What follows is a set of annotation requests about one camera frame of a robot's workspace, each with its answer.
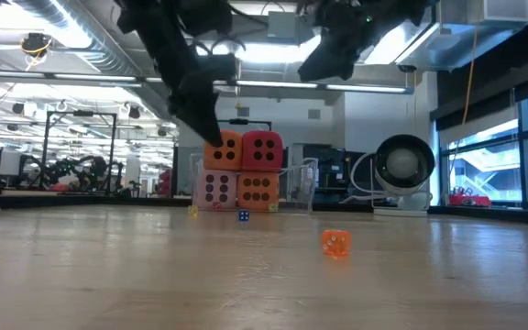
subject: small die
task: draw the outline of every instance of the small die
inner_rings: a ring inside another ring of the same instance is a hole
[[[279,212],[278,203],[272,203],[272,204],[268,205],[268,211],[269,212]]]
[[[347,256],[352,248],[352,236],[345,230],[325,230],[321,236],[323,253],[330,256]]]
[[[197,205],[189,206],[187,213],[191,216],[197,216],[199,214],[199,207]]]
[[[249,220],[249,211],[248,210],[239,210],[237,211],[237,220],[240,222],[246,222]]]

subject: white wall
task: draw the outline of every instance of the white wall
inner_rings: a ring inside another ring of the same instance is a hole
[[[345,106],[347,150],[374,152],[398,134],[415,135],[431,144],[429,112],[437,108],[437,77],[425,73],[414,95],[346,93]]]
[[[277,102],[267,98],[220,98],[216,113],[219,119],[237,118],[236,104],[249,107],[249,120],[271,121],[272,130],[279,133],[285,147],[294,143],[332,144],[332,112],[333,107],[325,105],[323,100],[286,99]],[[321,110],[321,120],[308,119],[309,109]],[[264,129],[259,126],[221,125],[222,129],[233,129],[240,133],[250,130]],[[203,140],[190,128],[181,125],[179,138],[181,147],[197,147],[203,145]]]
[[[346,94],[335,101],[333,112],[333,143],[335,148],[343,149],[346,147]]]

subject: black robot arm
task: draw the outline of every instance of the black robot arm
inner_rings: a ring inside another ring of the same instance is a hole
[[[212,145],[222,146],[215,116],[218,93],[214,92],[209,72],[199,65],[196,51],[187,46],[182,34],[179,14],[184,1],[116,1],[122,8],[117,25],[124,33],[137,32],[162,81],[170,88],[170,112]]]

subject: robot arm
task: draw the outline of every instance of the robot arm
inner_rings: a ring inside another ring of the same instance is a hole
[[[117,25],[136,31],[170,88],[169,111],[214,147],[223,141],[215,116],[218,93],[214,80],[233,80],[235,70],[222,79],[217,61],[199,60],[187,37],[215,30],[229,36],[232,14],[245,15],[228,0],[115,0],[122,9]],[[301,0],[297,14],[314,6],[321,44],[299,69],[302,81],[329,77],[349,79],[360,53],[376,45],[405,19],[419,25],[424,10],[439,0]]]

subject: window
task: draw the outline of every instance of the window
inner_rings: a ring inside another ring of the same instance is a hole
[[[502,138],[509,135],[515,135],[518,132],[519,121],[517,119],[513,119],[504,124],[500,124],[498,126],[478,132],[472,136],[462,138],[461,140],[459,140],[459,147],[465,147],[474,143],[489,141],[494,138]],[[456,142],[452,142],[448,145],[448,148],[455,149],[456,146]]]
[[[464,188],[493,206],[528,209],[528,99],[439,133],[442,191]]]
[[[521,159],[516,142],[480,148],[449,156],[454,164],[450,175],[450,191],[455,187],[471,189],[474,194],[492,201],[520,202]]]

